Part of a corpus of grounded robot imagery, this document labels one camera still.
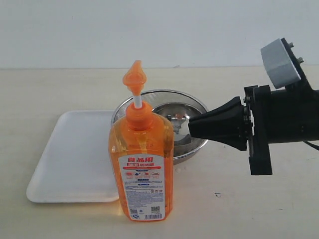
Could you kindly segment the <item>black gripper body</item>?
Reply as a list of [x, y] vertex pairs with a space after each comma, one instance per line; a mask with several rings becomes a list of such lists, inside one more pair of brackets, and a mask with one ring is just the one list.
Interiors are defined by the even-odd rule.
[[248, 117], [249, 166], [252, 175], [272, 175], [272, 164], [265, 126], [265, 111], [270, 86], [245, 87], [245, 107]]

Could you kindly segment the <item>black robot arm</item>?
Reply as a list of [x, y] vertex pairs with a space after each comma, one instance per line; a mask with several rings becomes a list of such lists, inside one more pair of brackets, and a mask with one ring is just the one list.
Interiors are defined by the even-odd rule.
[[269, 145], [309, 142], [319, 138], [319, 92], [306, 77], [283, 90], [270, 86], [245, 87], [245, 99], [192, 117], [188, 128], [195, 138], [249, 151], [251, 175], [272, 175]]

